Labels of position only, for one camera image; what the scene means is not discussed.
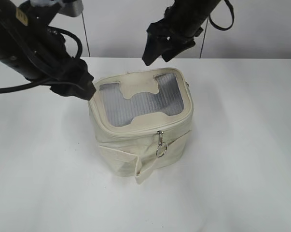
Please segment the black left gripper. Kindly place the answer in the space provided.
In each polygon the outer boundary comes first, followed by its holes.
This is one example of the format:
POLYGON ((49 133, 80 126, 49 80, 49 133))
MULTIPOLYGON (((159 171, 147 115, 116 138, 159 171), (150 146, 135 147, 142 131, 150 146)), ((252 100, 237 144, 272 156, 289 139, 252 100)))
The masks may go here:
POLYGON ((86 62, 81 59, 83 45, 73 33, 48 26, 44 32, 43 59, 50 69, 46 71, 52 80, 47 82, 50 90, 60 96, 74 96, 89 101, 96 92, 94 77, 88 72, 86 62), (64 36, 73 39, 77 52, 71 56, 65 46, 64 36))

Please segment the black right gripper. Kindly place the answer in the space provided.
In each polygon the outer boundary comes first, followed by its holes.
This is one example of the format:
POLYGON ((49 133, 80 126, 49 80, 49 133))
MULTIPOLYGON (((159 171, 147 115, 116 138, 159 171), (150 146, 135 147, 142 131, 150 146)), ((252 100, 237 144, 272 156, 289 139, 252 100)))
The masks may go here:
POLYGON ((169 62, 195 46, 194 38, 203 31, 203 7, 168 7, 164 17, 147 28, 142 60, 150 66, 159 56, 169 62))

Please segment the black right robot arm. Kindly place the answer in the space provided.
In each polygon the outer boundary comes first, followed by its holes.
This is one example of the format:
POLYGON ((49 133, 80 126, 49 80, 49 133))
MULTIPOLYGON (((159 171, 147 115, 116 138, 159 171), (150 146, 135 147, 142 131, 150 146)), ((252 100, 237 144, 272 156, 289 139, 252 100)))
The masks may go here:
POLYGON ((164 17, 147 28, 147 41, 142 56, 149 66, 159 56, 165 62, 195 46, 194 38, 201 25, 219 4, 218 0, 176 0, 165 10, 164 17))

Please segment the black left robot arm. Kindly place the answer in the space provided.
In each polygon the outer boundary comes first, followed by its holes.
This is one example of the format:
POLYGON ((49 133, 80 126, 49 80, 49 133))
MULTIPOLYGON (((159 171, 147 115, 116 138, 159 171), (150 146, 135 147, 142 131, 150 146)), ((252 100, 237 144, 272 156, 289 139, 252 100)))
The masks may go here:
POLYGON ((90 100, 96 88, 83 45, 73 33, 52 27, 57 14, 77 17, 80 0, 0 0, 0 62, 21 74, 27 84, 0 88, 0 94, 47 86, 62 97, 90 100))

